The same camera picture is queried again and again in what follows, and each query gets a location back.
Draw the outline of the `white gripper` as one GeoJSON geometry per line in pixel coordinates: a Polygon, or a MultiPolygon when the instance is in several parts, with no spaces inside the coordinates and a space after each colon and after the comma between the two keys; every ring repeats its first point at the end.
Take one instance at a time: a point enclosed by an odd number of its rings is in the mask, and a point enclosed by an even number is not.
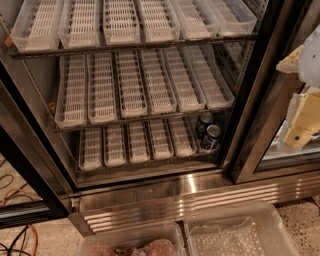
{"type": "MultiPolygon", "coordinates": [[[[300,45],[282,59],[276,70],[282,73],[299,73],[299,59],[303,46],[300,45]]],[[[320,131],[320,89],[310,87],[305,93],[294,94],[289,102],[286,120],[282,126],[277,150],[296,153],[320,131]]]]}

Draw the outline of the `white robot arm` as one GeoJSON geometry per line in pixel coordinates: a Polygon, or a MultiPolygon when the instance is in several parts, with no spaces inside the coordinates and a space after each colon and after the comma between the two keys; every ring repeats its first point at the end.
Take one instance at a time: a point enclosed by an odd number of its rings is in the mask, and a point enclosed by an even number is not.
{"type": "Polygon", "coordinates": [[[276,69],[297,73],[308,86],[305,93],[292,96],[277,143],[278,151],[296,153],[320,131],[320,25],[276,69]]]}

